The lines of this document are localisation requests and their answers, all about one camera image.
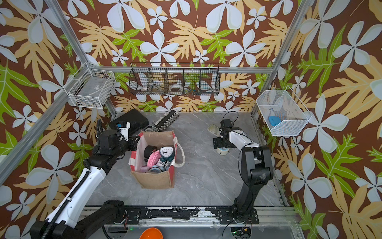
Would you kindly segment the mirror digital clock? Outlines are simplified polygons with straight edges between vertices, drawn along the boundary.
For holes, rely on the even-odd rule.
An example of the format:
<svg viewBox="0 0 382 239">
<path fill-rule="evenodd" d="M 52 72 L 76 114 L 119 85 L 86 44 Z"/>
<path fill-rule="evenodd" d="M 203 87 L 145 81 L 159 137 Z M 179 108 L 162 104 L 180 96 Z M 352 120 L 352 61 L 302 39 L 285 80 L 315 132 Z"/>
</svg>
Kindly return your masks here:
<svg viewBox="0 0 382 239">
<path fill-rule="evenodd" d="M 214 125 L 214 124 L 211 124 L 209 127 L 208 127 L 208 131 L 212 134 L 214 134 L 216 137 L 220 137 L 220 130 L 219 130 L 219 127 Z"/>
</svg>

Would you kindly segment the light blue twin-bell alarm clock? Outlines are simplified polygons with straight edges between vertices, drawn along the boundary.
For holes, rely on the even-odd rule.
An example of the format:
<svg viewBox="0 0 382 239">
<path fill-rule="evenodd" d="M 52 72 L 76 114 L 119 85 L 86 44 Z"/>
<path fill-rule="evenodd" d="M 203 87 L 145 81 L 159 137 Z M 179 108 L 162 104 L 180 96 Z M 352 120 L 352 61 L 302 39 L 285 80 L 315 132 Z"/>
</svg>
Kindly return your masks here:
<svg viewBox="0 0 382 239">
<path fill-rule="evenodd" d="M 229 153 L 229 148 L 224 148 L 224 147 L 221 147 L 221 148 L 218 148 L 216 150 L 216 152 L 219 154 L 219 155 L 227 155 Z"/>
</svg>

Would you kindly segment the pink twin-bell alarm clock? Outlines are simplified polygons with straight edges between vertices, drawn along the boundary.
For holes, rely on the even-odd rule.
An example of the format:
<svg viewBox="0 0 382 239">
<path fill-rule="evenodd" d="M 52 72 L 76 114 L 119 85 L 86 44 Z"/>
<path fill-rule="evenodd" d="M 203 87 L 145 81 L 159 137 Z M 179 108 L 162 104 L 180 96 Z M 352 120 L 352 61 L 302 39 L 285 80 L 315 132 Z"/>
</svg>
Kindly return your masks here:
<svg viewBox="0 0 382 239">
<path fill-rule="evenodd" d="M 154 165 L 158 163 L 160 158 L 161 158 L 160 151 L 157 150 L 152 152 L 147 160 L 147 166 L 152 168 Z"/>
</svg>

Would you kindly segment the canvas bag with red sides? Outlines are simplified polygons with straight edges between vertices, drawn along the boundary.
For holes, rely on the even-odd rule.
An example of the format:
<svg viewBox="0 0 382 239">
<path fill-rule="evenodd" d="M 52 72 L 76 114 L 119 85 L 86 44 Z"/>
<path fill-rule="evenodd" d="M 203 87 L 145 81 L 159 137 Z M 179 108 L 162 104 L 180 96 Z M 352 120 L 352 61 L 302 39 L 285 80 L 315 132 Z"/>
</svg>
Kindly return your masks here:
<svg viewBox="0 0 382 239">
<path fill-rule="evenodd" d="M 173 131 L 164 132 L 141 132 L 140 140 L 137 145 L 137 150 L 131 153 L 129 166 L 131 173 L 137 182 L 144 189 L 170 189 L 174 188 L 175 169 L 183 167 L 186 162 L 184 150 L 178 138 Z M 156 164 L 157 167 L 162 167 L 163 172 L 151 173 L 150 167 L 147 166 L 147 160 L 144 158 L 143 152 L 146 146 L 154 145 L 158 148 L 172 146 L 175 150 L 175 158 L 172 162 L 161 162 Z"/>
</svg>

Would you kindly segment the dark green alarm clock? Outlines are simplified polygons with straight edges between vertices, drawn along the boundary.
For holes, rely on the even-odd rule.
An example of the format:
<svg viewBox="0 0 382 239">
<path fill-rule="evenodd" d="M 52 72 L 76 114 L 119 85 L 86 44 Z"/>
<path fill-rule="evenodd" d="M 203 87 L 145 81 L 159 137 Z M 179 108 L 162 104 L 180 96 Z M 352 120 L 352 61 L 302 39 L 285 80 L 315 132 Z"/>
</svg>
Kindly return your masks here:
<svg viewBox="0 0 382 239">
<path fill-rule="evenodd" d="M 175 158 L 175 150 L 172 146 L 161 147 L 159 152 L 161 162 L 172 162 Z"/>
</svg>

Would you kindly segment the black twin-bell alarm clock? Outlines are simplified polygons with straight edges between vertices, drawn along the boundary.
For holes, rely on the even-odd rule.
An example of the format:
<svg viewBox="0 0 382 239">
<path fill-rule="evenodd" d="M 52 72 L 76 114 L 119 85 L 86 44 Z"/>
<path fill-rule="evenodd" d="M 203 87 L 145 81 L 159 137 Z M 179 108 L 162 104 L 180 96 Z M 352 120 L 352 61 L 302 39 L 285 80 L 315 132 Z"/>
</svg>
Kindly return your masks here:
<svg viewBox="0 0 382 239">
<path fill-rule="evenodd" d="M 143 152 L 144 158 L 149 159 L 150 155 L 157 150 L 158 150 L 158 148 L 154 145 L 146 146 L 146 148 L 144 149 L 144 152 Z"/>
</svg>

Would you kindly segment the cream and blue alarm clock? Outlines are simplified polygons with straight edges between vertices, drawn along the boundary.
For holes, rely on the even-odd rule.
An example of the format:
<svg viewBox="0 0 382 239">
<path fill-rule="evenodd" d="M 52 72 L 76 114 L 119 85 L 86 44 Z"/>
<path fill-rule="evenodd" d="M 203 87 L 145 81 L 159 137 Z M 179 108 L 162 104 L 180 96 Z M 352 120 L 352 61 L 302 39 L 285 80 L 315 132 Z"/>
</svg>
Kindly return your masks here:
<svg viewBox="0 0 382 239">
<path fill-rule="evenodd" d="M 154 165 L 154 166 L 149 170 L 149 172 L 151 172 L 151 173 L 161 173 L 161 172 L 163 172 L 163 170 L 162 170 L 162 167 L 157 167 L 156 165 Z"/>
</svg>

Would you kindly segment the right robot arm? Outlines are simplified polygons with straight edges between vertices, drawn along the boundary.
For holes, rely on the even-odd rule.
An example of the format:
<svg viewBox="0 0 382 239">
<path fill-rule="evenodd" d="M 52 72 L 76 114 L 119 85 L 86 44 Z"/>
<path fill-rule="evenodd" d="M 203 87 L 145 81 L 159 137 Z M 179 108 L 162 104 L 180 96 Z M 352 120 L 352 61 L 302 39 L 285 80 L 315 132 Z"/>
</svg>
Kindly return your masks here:
<svg viewBox="0 0 382 239">
<path fill-rule="evenodd" d="M 238 224 L 247 220 L 257 224 L 255 199 L 274 176 L 270 149 L 266 145 L 255 143 L 241 128 L 235 127 L 230 119 L 222 119 L 218 131 L 220 136 L 213 139 L 214 149 L 236 148 L 241 157 L 239 176 L 243 185 L 227 216 Z"/>
</svg>

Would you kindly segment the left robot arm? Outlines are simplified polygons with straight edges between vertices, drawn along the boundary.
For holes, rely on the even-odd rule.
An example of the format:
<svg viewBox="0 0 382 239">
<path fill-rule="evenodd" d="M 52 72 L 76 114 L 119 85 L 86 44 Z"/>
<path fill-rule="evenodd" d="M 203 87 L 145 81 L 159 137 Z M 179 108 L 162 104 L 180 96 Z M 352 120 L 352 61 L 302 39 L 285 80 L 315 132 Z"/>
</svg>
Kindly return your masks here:
<svg viewBox="0 0 382 239">
<path fill-rule="evenodd" d="M 130 137 L 130 123 L 119 121 L 115 129 L 102 129 L 97 122 L 97 145 L 84 160 L 83 172 L 69 194 L 43 222 L 30 228 L 33 239 L 87 239 L 108 222 L 125 220 L 122 201 L 107 200 L 96 212 L 83 220 L 79 217 L 97 186 L 127 151 L 136 151 L 139 136 Z"/>
</svg>

